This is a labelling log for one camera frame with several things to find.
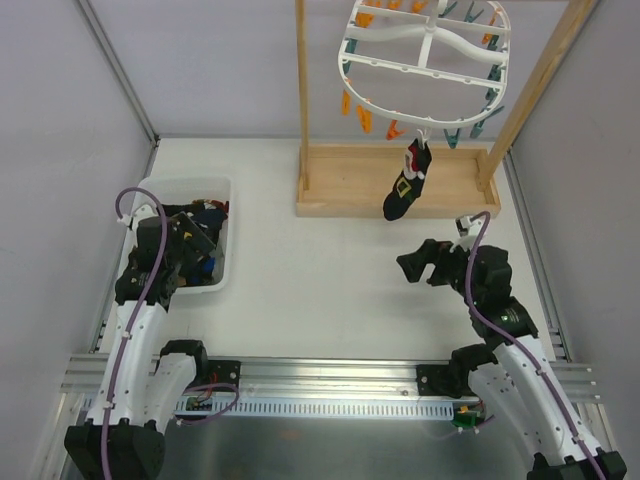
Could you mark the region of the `navy santa sock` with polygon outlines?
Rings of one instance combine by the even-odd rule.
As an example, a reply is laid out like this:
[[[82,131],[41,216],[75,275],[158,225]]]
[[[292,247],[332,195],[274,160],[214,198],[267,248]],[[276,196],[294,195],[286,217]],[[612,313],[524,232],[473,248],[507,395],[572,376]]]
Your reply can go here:
[[[383,216],[387,221],[402,218],[421,196],[432,162],[428,145],[415,139],[405,150],[400,174],[383,202]]]

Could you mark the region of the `white plastic clip hanger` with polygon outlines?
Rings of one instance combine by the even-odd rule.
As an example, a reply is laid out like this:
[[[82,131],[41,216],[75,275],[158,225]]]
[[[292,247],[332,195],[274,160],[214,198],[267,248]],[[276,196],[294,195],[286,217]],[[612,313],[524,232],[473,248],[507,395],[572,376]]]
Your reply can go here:
[[[466,14],[462,20],[448,19],[446,14],[454,6],[440,1],[428,15],[419,10],[402,11],[398,6],[382,8],[378,1],[357,1],[354,3],[338,52],[338,65],[341,80],[351,96],[364,108],[389,120],[397,120],[414,125],[436,129],[453,129],[475,126],[501,112],[501,101],[508,84],[511,23],[502,5],[490,1],[493,9],[489,24],[478,24],[476,17]],[[417,38],[421,41],[418,60],[414,64],[387,60],[356,52],[361,42],[389,42],[404,38]],[[466,58],[489,64],[487,78],[463,75],[429,66],[429,57],[435,42],[447,45]],[[473,116],[459,117],[453,120],[441,120],[431,116],[419,116],[380,107],[369,98],[360,95],[348,78],[350,67],[361,64],[368,67],[385,68],[402,74],[415,74],[435,80],[459,83],[465,86],[483,87],[487,90],[486,105]]]

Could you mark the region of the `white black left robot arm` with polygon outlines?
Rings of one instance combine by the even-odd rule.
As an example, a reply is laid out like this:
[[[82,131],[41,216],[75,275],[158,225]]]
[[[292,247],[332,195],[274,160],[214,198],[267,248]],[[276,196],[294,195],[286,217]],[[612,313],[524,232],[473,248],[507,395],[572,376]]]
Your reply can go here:
[[[64,446],[85,479],[155,479],[165,458],[165,430],[183,392],[209,380],[204,344],[154,346],[180,276],[215,249],[193,221],[136,212],[126,267],[115,284],[112,351],[86,420],[68,428]]]

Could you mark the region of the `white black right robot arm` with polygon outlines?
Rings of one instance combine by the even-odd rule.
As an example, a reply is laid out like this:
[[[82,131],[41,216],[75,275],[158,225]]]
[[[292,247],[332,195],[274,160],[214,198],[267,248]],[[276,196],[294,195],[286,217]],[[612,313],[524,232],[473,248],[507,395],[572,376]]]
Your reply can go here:
[[[452,398],[474,395],[513,442],[530,479],[622,479],[627,466],[585,426],[550,367],[538,330],[511,293],[506,250],[484,245],[475,254],[450,241],[427,239],[396,259],[416,283],[470,292],[473,329],[482,343],[461,347],[445,367],[426,373],[428,388]]]

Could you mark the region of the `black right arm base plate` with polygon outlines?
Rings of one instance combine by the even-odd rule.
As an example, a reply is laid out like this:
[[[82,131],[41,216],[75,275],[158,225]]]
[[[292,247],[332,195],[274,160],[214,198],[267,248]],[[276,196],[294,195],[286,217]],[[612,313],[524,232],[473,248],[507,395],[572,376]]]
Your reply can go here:
[[[475,396],[468,384],[468,374],[468,370],[455,366],[419,364],[416,366],[418,394],[453,399]]]

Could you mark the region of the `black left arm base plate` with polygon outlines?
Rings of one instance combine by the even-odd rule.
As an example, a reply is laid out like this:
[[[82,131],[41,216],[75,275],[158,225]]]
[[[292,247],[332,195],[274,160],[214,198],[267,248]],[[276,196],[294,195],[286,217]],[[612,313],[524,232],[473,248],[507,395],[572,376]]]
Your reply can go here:
[[[214,392],[231,392],[230,385],[239,386],[242,363],[238,360],[214,358],[208,361],[204,381]]]

